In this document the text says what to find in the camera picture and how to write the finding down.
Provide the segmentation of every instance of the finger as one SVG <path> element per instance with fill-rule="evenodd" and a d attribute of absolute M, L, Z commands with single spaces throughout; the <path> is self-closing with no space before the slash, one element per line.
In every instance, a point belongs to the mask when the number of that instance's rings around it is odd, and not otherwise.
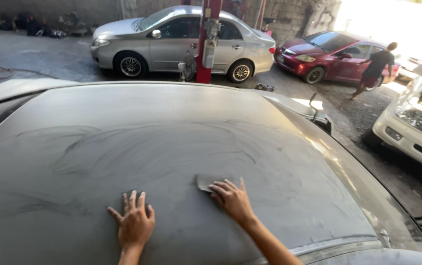
<path fill-rule="evenodd" d="M 139 197 L 139 201 L 137 202 L 137 209 L 144 210 L 144 203 L 145 202 L 145 192 L 141 192 L 141 196 Z"/>
<path fill-rule="evenodd" d="M 217 185 L 217 186 L 223 188 L 224 190 L 232 190 L 231 186 L 229 186 L 228 184 L 226 184 L 224 182 L 214 181 L 214 185 Z"/>
<path fill-rule="evenodd" d="M 124 214 L 129 211 L 129 203 L 128 203 L 128 196 L 123 193 L 123 204 L 124 204 Z"/>
<path fill-rule="evenodd" d="M 227 185 L 231 186 L 231 188 L 233 190 L 238 190 L 238 187 L 234 183 L 232 183 L 231 181 L 229 181 L 229 180 L 226 179 L 226 180 L 224 180 L 224 182 L 226 182 Z"/>
<path fill-rule="evenodd" d="M 227 191 L 224 190 L 223 188 L 219 187 L 219 186 L 210 185 L 209 188 L 212 189 L 212 190 L 214 190 L 217 194 L 219 194 L 221 196 L 227 195 Z"/>
<path fill-rule="evenodd" d="M 220 206 L 224 206 L 224 201 L 222 200 L 221 196 L 219 196 L 217 193 L 211 193 L 211 197 L 213 197 L 217 203 L 219 203 Z"/>
<path fill-rule="evenodd" d="M 110 213 L 111 214 L 111 216 L 113 216 L 114 217 L 114 219 L 119 223 L 119 222 L 121 222 L 121 219 L 122 219 L 122 216 L 120 215 L 120 213 L 118 213 L 118 212 L 116 212 L 116 210 L 115 209 L 113 209 L 113 208 L 111 208 L 111 207 L 108 207 L 108 208 L 106 208 L 107 210 L 108 210 L 108 213 Z"/>
<path fill-rule="evenodd" d="M 154 211 L 154 209 L 152 208 L 152 205 L 148 205 L 147 206 L 147 209 L 149 210 L 149 220 L 152 220 L 152 221 L 154 221 L 155 222 L 155 211 Z"/>
<path fill-rule="evenodd" d="M 245 185 L 243 184 L 243 178 L 241 177 L 241 190 L 245 190 Z"/>
<path fill-rule="evenodd" d="M 129 204 L 131 205 L 131 210 L 134 210 L 136 208 L 136 195 L 137 191 L 133 190 L 131 192 L 131 197 L 129 197 Z"/>

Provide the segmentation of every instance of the red shorts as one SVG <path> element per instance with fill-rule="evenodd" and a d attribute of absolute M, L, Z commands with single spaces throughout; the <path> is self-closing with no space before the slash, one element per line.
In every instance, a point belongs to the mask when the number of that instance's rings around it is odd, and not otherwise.
<path fill-rule="evenodd" d="M 360 83 L 364 83 L 366 87 L 374 87 L 378 83 L 379 77 L 376 76 L 363 76 L 361 77 Z"/>

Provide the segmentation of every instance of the fog light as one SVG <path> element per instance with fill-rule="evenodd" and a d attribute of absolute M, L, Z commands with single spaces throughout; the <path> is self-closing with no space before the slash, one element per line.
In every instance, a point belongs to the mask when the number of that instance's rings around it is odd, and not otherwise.
<path fill-rule="evenodd" d="M 396 141 L 402 139 L 402 135 L 396 131 L 394 131 L 391 127 L 386 127 L 386 133 L 394 138 Z"/>

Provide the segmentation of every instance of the primer-coated car roof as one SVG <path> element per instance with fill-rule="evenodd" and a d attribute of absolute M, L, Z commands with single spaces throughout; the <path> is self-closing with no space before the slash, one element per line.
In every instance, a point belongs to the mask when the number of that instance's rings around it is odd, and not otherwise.
<path fill-rule="evenodd" d="M 117 262 L 106 207 L 121 209 L 133 189 L 156 211 L 141 264 L 261 258 L 196 188 L 199 173 L 243 177 L 257 216 L 296 253 L 366 242 L 422 251 L 372 175 L 284 106 L 212 85 L 91 83 L 47 90 L 0 125 L 0 264 Z"/>

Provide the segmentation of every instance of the car lift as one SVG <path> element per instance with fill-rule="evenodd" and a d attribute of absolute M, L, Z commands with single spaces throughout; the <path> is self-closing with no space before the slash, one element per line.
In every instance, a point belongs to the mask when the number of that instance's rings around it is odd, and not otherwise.
<path fill-rule="evenodd" d="M 182 0 L 182 4 L 190 5 L 190 0 Z M 196 60 L 196 82 L 211 82 L 211 68 L 214 63 L 214 48 L 217 45 L 217 33 L 220 30 L 219 13 L 222 0 L 203 0 L 203 11 L 200 21 L 200 39 Z"/>

